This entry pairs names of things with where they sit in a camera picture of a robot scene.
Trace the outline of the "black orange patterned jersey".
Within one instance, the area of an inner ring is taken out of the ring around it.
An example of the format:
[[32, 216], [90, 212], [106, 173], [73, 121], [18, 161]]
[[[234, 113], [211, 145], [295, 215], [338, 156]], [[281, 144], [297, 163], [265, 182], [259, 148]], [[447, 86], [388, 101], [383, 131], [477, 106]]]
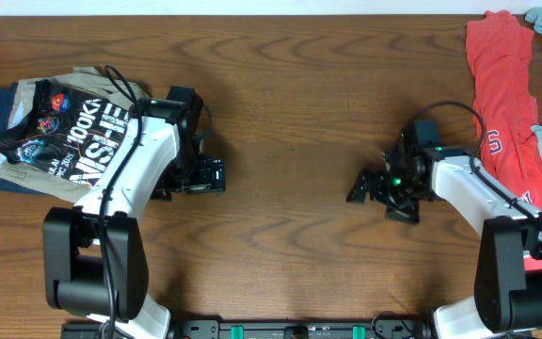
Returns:
[[32, 108], [0, 134], [0, 153], [12, 165], [92, 186], [124, 140], [132, 114], [104, 97], [40, 80]]

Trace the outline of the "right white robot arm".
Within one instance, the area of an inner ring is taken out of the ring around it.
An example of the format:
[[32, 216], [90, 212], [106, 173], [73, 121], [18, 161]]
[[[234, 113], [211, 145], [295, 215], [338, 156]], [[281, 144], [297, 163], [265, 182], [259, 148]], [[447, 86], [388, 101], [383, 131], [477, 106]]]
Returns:
[[460, 148], [399, 145], [385, 163], [359, 173], [348, 202], [377, 201], [389, 218], [416, 224], [421, 201], [446, 201], [481, 240], [473, 295], [436, 309], [435, 336], [516, 338], [542, 328], [542, 211]]

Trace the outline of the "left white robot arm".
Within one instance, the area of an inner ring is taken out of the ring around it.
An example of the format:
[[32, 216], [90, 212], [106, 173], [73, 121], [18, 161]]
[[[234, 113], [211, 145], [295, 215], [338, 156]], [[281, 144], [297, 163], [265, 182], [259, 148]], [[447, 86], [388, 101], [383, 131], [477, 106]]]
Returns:
[[172, 337], [171, 311], [148, 292], [139, 225], [150, 200], [225, 191], [224, 163], [199, 150], [205, 109], [195, 93], [139, 99], [119, 157], [73, 207], [54, 207], [45, 217], [47, 302], [87, 318], [63, 325], [61, 337]]

